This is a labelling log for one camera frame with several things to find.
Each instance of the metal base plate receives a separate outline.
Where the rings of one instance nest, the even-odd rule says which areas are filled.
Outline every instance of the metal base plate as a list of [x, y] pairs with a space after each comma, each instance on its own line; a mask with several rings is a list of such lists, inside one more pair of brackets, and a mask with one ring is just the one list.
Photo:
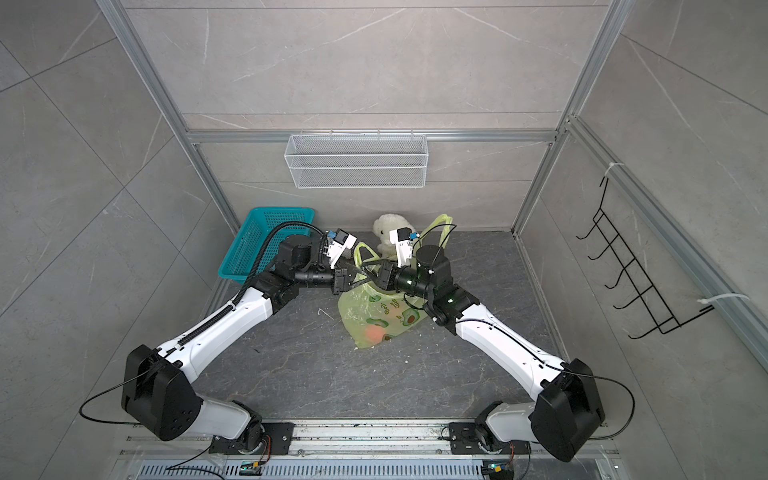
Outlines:
[[[272, 439], [272, 455], [288, 455], [288, 448], [293, 439], [293, 423], [262, 423], [262, 425], [264, 426], [264, 435], [269, 435]], [[208, 453], [242, 455], [233, 444], [232, 440], [214, 439]], [[259, 447], [249, 455], [261, 455], [263, 449], [264, 447]]]
[[[448, 432], [448, 438], [451, 439], [451, 453], [453, 455], [488, 454], [480, 449], [478, 439], [475, 436], [474, 423], [449, 423]], [[515, 455], [527, 455], [528, 453], [531, 453], [531, 444], [528, 442], [512, 440], [512, 444], [515, 446]], [[509, 444], [505, 444], [499, 455], [510, 455], [511, 453], [512, 450]]]

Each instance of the black wire hook rack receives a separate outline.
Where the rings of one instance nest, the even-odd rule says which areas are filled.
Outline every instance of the black wire hook rack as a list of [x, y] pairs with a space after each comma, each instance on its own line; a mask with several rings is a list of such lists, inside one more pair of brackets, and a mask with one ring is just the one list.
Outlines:
[[[606, 284], [605, 287], [610, 289], [610, 290], [616, 288], [618, 286], [619, 282], [621, 282], [621, 277], [623, 277], [624, 274], [626, 274], [627, 278], [629, 279], [629, 281], [632, 284], [632, 287], [634, 288], [634, 291], [636, 293], [636, 296], [632, 300], [630, 300], [628, 303], [626, 303], [625, 305], [623, 305], [623, 306], [613, 305], [613, 307], [616, 310], [623, 310], [623, 309], [627, 308], [628, 306], [630, 306], [631, 304], [635, 303], [636, 301], [640, 300], [643, 303], [643, 306], [645, 307], [646, 311], [648, 312], [648, 315], [650, 315], [651, 319], [654, 321], [655, 327], [651, 328], [646, 333], [643, 333], [642, 335], [639, 335], [639, 336], [632, 336], [632, 335], [627, 335], [627, 336], [629, 336], [629, 338], [631, 338], [633, 340], [637, 340], [637, 339], [643, 338], [644, 336], [648, 335], [649, 333], [652, 333], [655, 330], [658, 330], [662, 334], [666, 335], [667, 333], [672, 332], [673, 330], [679, 329], [683, 325], [685, 325], [685, 324], [687, 324], [689, 322], [692, 322], [693, 320], [699, 318], [700, 316], [705, 315], [706, 313], [709, 313], [712, 310], [714, 310], [714, 306], [707, 305], [704, 308], [702, 308], [701, 310], [699, 310], [699, 313], [697, 315], [695, 315], [695, 316], [693, 316], [693, 317], [691, 317], [691, 318], [689, 318], [689, 319], [687, 319], [687, 320], [685, 320], [683, 322], [681, 322], [675, 316], [675, 314], [672, 312], [672, 309], [667, 304], [667, 301], [661, 295], [661, 292], [659, 292], [659, 289], [656, 288], [656, 285], [654, 284], [653, 280], [650, 279], [650, 276], [648, 276], [648, 273], [645, 271], [645, 268], [643, 268], [643, 264], [637, 259], [637, 256], [635, 256], [635, 254], [632, 251], [632, 249], [629, 247], [627, 242], [621, 236], [621, 233], [619, 233], [619, 230], [616, 228], [614, 223], [611, 221], [610, 217], [608, 217], [608, 215], [605, 213], [605, 210], [603, 210], [603, 202], [605, 202], [605, 191], [607, 190], [607, 187], [608, 187], [608, 177], [603, 177], [603, 180], [601, 180], [601, 182], [600, 182], [600, 187], [603, 187], [603, 195], [602, 195], [602, 197], [600, 199], [600, 206], [598, 207], [598, 211], [595, 212], [595, 214], [592, 216], [592, 223], [593, 223], [592, 224], [592, 228], [583, 237], [579, 237], [577, 235], [576, 238], [578, 238], [579, 240], [585, 240], [594, 231], [597, 231], [597, 232], [600, 233], [600, 235], [603, 237], [603, 239], [605, 240], [607, 245], [605, 246], [603, 251], [601, 251], [596, 257], [587, 256], [587, 258], [589, 260], [597, 260], [600, 257], [602, 257], [604, 253], [606, 253], [607, 251], [610, 250], [614, 254], [614, 257], [616, 258], [616, 260], [621, 265], [621, 271], [619, 272], [619, 276], [616, 279], [616, 281], [614, 282], [614, 284], [612, 286], [608, 286]], [[613, 235], [613, 238], [611, 238], [610, 240], [608, 239], [609, 236], [606, 235], [605, 231], [603, 230], [603, 228], [599, 224], [600, 221], [603, 220], [603, 219], [605, 219], [608, 222], [608, 224], [611, 225], [611, 228], [613, 228], [614, 232], [616, 232], [616, 235]], [[618, 252], [614, 248], [615, 244], [616, 245], [623, 244], [624, 248], [627, 249], [627, 251], [629, 252], [629, 254], [631, 256], [631, 258], [630, 258], [630, 260], [628, 262], [624, 263], [621, 260], [621, 257], [619, 257]], [[641, 277], [639, 279], [638, 278], [633, 278], [633, 276], [630, 274], [630, 271], [628, 270], [628, 268], [633, 263], [636, 264], [637, 267], [639, 267], [640, 271], [642, 272]], [[638, 284], [640, 284], [640, 285], [644, 285], [645, 284], [645, 282], [641, 283], [639, 281], [639, 280], [642, 280], [643, 276], [644, 276], [645, 280], [647, 281], [647, 283], [650, 286], [648, 288], [645, 288], [645, 289], [643, 289], [641, 291], [637, 287], [637, 285]], [[667, 311], [667, 314], [664, 315], [666, 317], [665, 320], [659, 321], [657, 316], [654, 315], [654, 312], [651, 310], [650, 306], [648, 305], [649, 302], [644, 297], [644, 295], [646, 295], [646, 294], [656, 295], [659, 298], [659, 300], [661, 300], [661, 303], [664, 305], [664, 309], [666, 309], [666, 311]]]

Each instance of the cable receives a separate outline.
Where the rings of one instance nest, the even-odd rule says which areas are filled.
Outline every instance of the cable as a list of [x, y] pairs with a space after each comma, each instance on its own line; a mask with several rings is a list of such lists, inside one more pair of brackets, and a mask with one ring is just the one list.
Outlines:
[[[240, 303], [240, 301], [243, 299], [243, 296], [245, 296], [245, 293], [250, 288], [250, 284], [253, 282], [253, 278], [256, 276], [257, 271], [259, 269], [259, 265], [261, 264], [261, 259], [264, 257], [264, 254], [266, 252], [267, 247], [269, 247], [270, 242], [274, 238], [275, 235], [277, 235], [277, 232], [282, 230], [285, 227], [307, 227], [315, 232], [317, 232], [320, 235], [320, 248], [317, 252], [317, 261], [318, 264], [322, 263], [323, 258], [323, 245], [324, 240], [323, 237], [325, 236], [325, 233], [312, 225], [311, 223], [307, 222], [301, 222], [298, 220], [289, 220], [287, 222], [282, 222], [279, 225], [276, 225], [270, 232], [266, 235], [266, 238], [264, 239], [264, 243], [261, 244], [261, 248], [259, 249], [259, 253], [256, 255], [256, 259], [253, 262], [253, 265], [250, 268], [250, 272], [248, 272], [248, 276], [246, 277], [245, 281], [243, 282], [243, 286], [240, 288], [240, 290], [237, 292], [237, 295], [231, 300], [232, 304], [237, 305]], [[210, 327], [215, 325], [219, 320], [223, 319], [229, 312], [234, 310], [234, 307], [230, 304], [225, 306], [219, 313], [217, 313], [215, 316], [213, 316], [210, 320], [205, 322], [204, 324], [198, 326], [196, 329], [189, 332], [187, 335], [183, 336], [181, 339], [179, 339], [178, 344], [180, 346], [184, 346], [187, 343], [191, 342], [195, 339], [198, 335], [200, 335], [202, 332], [208, 330]]]
[[626, 386], [625, 384], [619, 382], [618, 380], [609, 379], [608, 377], [605, 377], [605, 376], [589, 375], [587, 373], [569, 372], [567, 370], [559, 369], [558, 367], [549, 365], [544, 360], [538, 358], [538, 356], [536, 356], [535, 353], [533, 353], [528, 347], [526, 347], [525, 345], [520, 343], [515, 337], [513, 337], [509, 333], [505, 332], [504, 330], [498, 328], [498, 326], [496, 326], [494, 323], [486, 322], [486, 321], [480, 320], [480, 319], [462, 319], [462, 320], [459, 320], [458, 322], [456, 322], [456, 324], [458, 325], [459, 323], [464, 323], [464, 322], [484, 323], [485, 325], [488, 325], [488, 326], [491, 326], [491, 327], [497, 329], [499, 332], [505, 334], [510, 340], [512, 340], [513, 342], [517, 343], [520, 347], [522, 347], [523, 350], [528, 352], [533, 358], [537, 359], [540, 362], [540, 364], [542, 364], [543, 366], [547, 366], [547, 367], [549, 367], [549, 368], [551, 368], [553, 370], [557, 370], [558, 372], [567, 373], [568, 375], [575, 375], [575, 376], [581, 376], [581, 377], [588, 378], [588, 379], [605, 380], [607, 382], [613, 382], [613, 383], [619, 385], [620, 387], [622, 387], [623, 389], [627, 390], [627, 393], [629, 393], [629, 396], [632, 399], [632, 409], [630, 410], [629, 417], [627, 418], [627, 421], [624, 423], [624, 425], [616, 433], [611, 433], [610, 435], [603, 435], [603, 436], [600, 436], [600, 437], [590, 437], [588, 440], [609, 440], [609, 439], [612, 439], [616, 435], [622, 433], [629, 426], [629, 422], [631, 422], [632, 418], [634, 417], [634, 408], [635, 408], [636, 402], [635, 402], [635, 399], [634, 399], [634, 394], [632, 393], [631, 390], [629, 390], [629, 387]]
[[523, 472], [522, 475], [520, 475], [520, 478], [518, 480], [523, 480], [525, 476], [528, 474], [528, 469], [531, 467], [531, 453], [528, 452], [528, 463], [525, 464], [525, 472]]
[[632, 421], [632, 417], [634, 417], [634, 407], [635, 407], [634, 395], [632, 394], [632, 391], [629, 390], [629, 387], [627, 387], [625, 384], [619, 382], [618, 380], [609, 379], [608, 377], [605, 377], [605, 376], [588, 375], [586, 373], [569, 372], [567, 370], [563, 370], [563, 369], [559, 369], [559, 368], [553, 367], [552, 365], [548, 365], [546, 363], [545, 363], [545, 365], [548, 366], [549, 368], [553, 369], [553, 370], [557, 370], [559, 372], [565, 372], [565, 373], [567, 373], [569, 375], [583, 376], [583, 377], [586, 377], [588, 379], [598, 379], [598, 380], [606, 380], [608, 382], [613, 382], [616, 385], [619, 385], [620, 387], [624, 388], [624, 390], [627, 390], [627, 393], [629, 393], [629, 396], [632, 399], [632, 409], [629, 412], [629, 418], [627, 418], [627, 421], [618, 430], [618, 432], [611, 433], [610, 435], [603, 435], [603, 436], [600, 436], [600, 437], [590, 437], [588, 440], [610, 440], [613, 437], [615, 437], [616, 435], [622, 433], [625, 429], [627, 429], [627, 427], [629, 426], [629, 422], [631, 422]]
[[445, 238], [444, 238], [444, 239], [442, 239], [442, 241], [440, 242], [440, 246], [441, 246], [441, 247], [442, 247], [442, 245], [443, 245], [445, 242], [447, 242], [447, 241], [448, 241], [448, 237], [450, 237], [450, 236], [451, 236], [451, 233], [453, 233], [453, 230], [456, 230], [456, 225], [454, 225], [453, 227], [451, 227], [451, 230], [448, 230], [448, 235], [445, 235]]
[[183, 465], [183, 464], [185, 464], [185, 463], [189, 463], [189, 462], [192, 462], [194, 459], [196, 459], [196, 458], [197, 458], [197, 457], [199, 457], [200, 455], [202, 455], [202, 454], [204, 454], [205, 452], [207, 452], [208, 450], [210, 450], [210, 447], [214, 446], [214, 441], [215, 441], [215, 440], [216, 440], [216, 437], [213, 437], [213, 438], [211, 438], [211, 439], [210, 439], [210, 444], [209, 444], [209, 445], [208, 445], [208, 446], [205, 448], [205, 450], [203, 450], [202, 452], [198, 453], [198, 454], [197, 454], [197, 455], [195, 455], [194, 457], [192, 457], [192, 458], [189, 458], [188, 460], [184, 460], [184, 461], [183, 461], [183, 462], [181, 462], [181, 463], [177, 463], [176, 465], [171, 465], [170, 467], [166, 467], [165, 469], [166, 469], [166, 470], [175, 470], [175, 469], [176, 469], [176, 467], [177, 467], [177, 466], [179, 466], [179, 465]]
[[174, 470], [193, 470], [195, 472], [206, 472], [206, 473], [210, 473], [211, 475], [216, 475], [217, 477], [221, 478], [221, 480], [227, 480], [220, 473], [214, 472], [213, 470], [208, 470], [205, 467], [179, 467], [179, 468], [174, 468]]
[[214, 441], [215, 441], [215, 440], [216, 440], [216, 437], [213, 437], [213, 438], [210, 440], [210, 444], [209, 444], [209, 445], [208, 445], [208, 446], [207, 446], [207, 447], [206, 447], [206, 448], [205, 448], [205, 449], [204, 449], [202, 452], [198, 453], [197, 455], [195, 455], [195, 456], [194, 456], [194, 457], [192, 457], [192, 458], [189, 458], [189, 459], [187, 459], [187, 460], [184, 460], [184, 461], [183, 461], [183, 462], [181, 462], [181, 463], [177, 463], [176, 465], [172, 465], [172, 466], [170, 466], [170, 467], [166, 467], [166, 468], [165, 468], [165, 469], [166, 469], [166, 471], [167, 471], [167, 470], [194, 470], [194, 471], [197, 471], [197, 472], [206, 472], [206, 473], [210, 473], [210, 474], [212, 474], [212, 475], [216, 475], [216, 476], [217, 476], [217, 477], [219, 477], [219, 478], [223, 478], [223, 480], [226, 480], [226, 479], [225, 479], [225, 478], [224, 478], [224, 477], [223, 477], [221, 474], [219, 474], [219, 473], [217, 473], [217, 472], [213, 472], [213, 471], [211, 471], [211, 470], [208, 470], [208, 469], [206, 469], [206, 468], [204, 468], [204, 467], [182, 467], [182, 465], [183, 465], [183, 464], [185, 464], [185, 463], [189, 463], [189, 462], [192, 462], [194, 459], [196, 459], [196, 458], [197, 458], [197, 457], [199, 457], [200, 455], [202, 455], [202, 454], [204, 454], [205, 452], [207, 452], [208, 450], [210, 450], [210, 447], [214, 446]]
[[98, 397], [100, 397], [100, 396], [104, 395], [105, 393], [109, 393], [109, 392], [111, 392], [111, 391], [112, 391], [112, 390], [114, 390], [114, 389], [120, 388], [120, 387], [122, 387], [123, 385], [125, 385], [126, 383], [129, 383], [129, 382], [133, 382], [135, 379], [137, 379], [137, 378], [139, 378], [140, 376], [142, 376], [142, 375], [146, 374], [147, 372], [149, 372], [149, 370], [147, 370], [146, 372], [142, 372], [142, 373], [139, 373], [139, 374], [138, 374], [138, 375], [136, 375], [134, 378], [132, 378], [132, 379], [130, 379], [130, 380], [126, 380], [125, 382], [122, 382], [122, 383], [118, 383], [116, 386], [113, 386], [113, 387], [112, 387], [112, 388], [110, 388], [110, 389], [106, 389], [106, 390], [104, 390], [104, 391], [103, 391], [103, 392], [101, 392], [101, 393], [97, 393], [96, 395], [92, 396], [90, 399], [87, 399], [87, 400], [85, 400], [85, 401], [82, 403], [82, 405], [80, 405], [80, 409], [78, 410], [78, 412], [80, 413], [80, 416], [81, 416], [81, 417], [83, 417], [83, 418], [84, 418], [84, 419], [86, 419], [86, 420], [91, 420], [92, 422], [96, 422], [96, 423], [108, 423], [108, 424], [110, 424], [110, 425], [141, 425], [139, 422], [113, 422], [112, 420], [100, 420], [100, 419], [95, 419], [95, 418], [93, 418], [93, 417], [89, 417], [88, 415], [85, 415], [85, 414], [83, 413], [83, 407], [85, 407], [85, 406], [86, 406], [86, 405], [87, 405], [87, 404], [88, 404], [88, 403], [89, 403], [91, 400], [93, 400], [93, 399], [97, 399]]
[[418, 242], [422, 241], [422, 238], [425, 238], [427, 235], [429, 235], [429, 232], [433, 231], [435, 228], [437, 228], [437, 227], [454, 227], [454, 228], [456, 228], [457, 226], [458, 225], [456, 225], [455, 223], [440, 223], [438, 225], [435, 225], [434, 227], [432, 227], [429, 230], [427, 230], [426, 232], [424, 232], [424, 234], [421, 235], [419, 238], [417, 238], [415, 242], [413, 242], [413, 248], [416, 248], [416, 244]]

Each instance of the vent grille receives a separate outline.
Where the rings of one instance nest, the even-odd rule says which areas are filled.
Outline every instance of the vent grille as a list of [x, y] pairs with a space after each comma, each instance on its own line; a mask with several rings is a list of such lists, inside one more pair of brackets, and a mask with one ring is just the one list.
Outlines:
[[[227, 461], [222, 471], [219, 467], [205, 461], [192, 461], [185, 466], [204, 468], [232, 478], [254, 478], [240, 475], [242, 460]], [[215, 478], [215, 475], [201, 470], [166, 470], [177, 463], [174, 460], [145, 460], [137, 480], [161, 480], [162, 478], [199, 479]], [[482, 461], [461, 460], [278, 460], [273, 459], [264, 467], [262, 480], [285, 480], [288, 478], [312, 478], [313, 480], [405, 480], [430, 479], [481, 480]]]

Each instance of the white cable tie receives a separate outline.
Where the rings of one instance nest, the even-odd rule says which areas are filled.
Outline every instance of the white cable tie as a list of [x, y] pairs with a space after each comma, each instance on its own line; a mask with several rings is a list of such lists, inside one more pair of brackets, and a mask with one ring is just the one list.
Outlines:
[[617, 162], [610, 162], [608, 164], [608, 169], [603, 174], [603, 177], [607, 177], [608, 176], [608, 172], [611, 171], [611, 168], [615, 167], [616, 165], [624, 165], [624, 164], [620, 164], [620, 163], [617, 163]]
[[710, 298], [699, 298], [696, 300], [698, 303], [701, 303], [703, 305], [707, 305], [708, 303], [712, 303], [715, 300], [719, 300], [721, 298], [730, 298], [730, 297], [736, 297], [736, 298], [743, 298], [745, 300], [749, 300], [750, 298], [746, 295], [743, 295], [742, 293], [721, 293], [720, 295], [715, 295]]

